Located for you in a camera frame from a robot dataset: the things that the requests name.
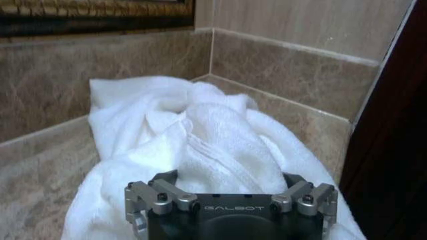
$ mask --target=mirror frame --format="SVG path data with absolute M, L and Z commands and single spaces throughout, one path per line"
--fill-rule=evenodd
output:
M 0 0 L 0 38 L 194 25 L 194 0 Z

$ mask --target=beige marble tile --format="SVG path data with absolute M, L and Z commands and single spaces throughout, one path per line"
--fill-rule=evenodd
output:
M 412 0 L 216 0 L 213 26 L 380 61 Z
M 0 144 L 0 239 L 60 239 L 97 150 L 85 117 Z
M 377 65 L 351 62 L 216 30 L 210 72 L 352 120 L 373 82 Z
M 194 27 L 209 28 L 213 25 L 213 3 L 215 0 L 194 1 Z
M 293 132 L 339 183 L 351 133 L 351 124 L 347 120 L 216 76 L 209 75 L 198 81 L 216 85 L 227 94 L 244 93 L 252 97 L 259 110 L 272 116 Z
M 90 78 L 206 74 L 210 42 L 209 31 L 176 31 L 0 44 L 0 142 L 85 115 Z

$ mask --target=tile backsplash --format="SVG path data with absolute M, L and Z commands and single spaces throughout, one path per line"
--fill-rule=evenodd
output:
M 213 1 L 215 28 L 376 61 L 384 58 L 412 2 L 412 0 Z
M 208 73 L 212 31 L 0 45 L 0 142 L 89 112 L 89 79 Z
M 196 0 L 194 27 L 210 28 L 213 24 L 213 4 L 215 0 Z
M 215 30 L 212 74 L 352 120 L 377 63 L 352 62 Z

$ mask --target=dark wooden door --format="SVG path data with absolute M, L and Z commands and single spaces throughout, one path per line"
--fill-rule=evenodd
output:
M 427 239 L 427 0 L 417 0 L 351 136 L 340 189 L 368 239 Z

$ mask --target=white towel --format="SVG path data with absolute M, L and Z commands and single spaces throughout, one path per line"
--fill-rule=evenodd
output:
M 173 169 L 176 186 L 193 193 L 276 194 L 287 189 L 281 172 L 335 185 L 304 144 L 247 95 L 164 76 L 92 79 L 89 88 L 100 163 L 69 206 L 62 240 L 134 239 L 124 187 Z M 341 194 L 337 223 L 331 239 L 364 239 Z

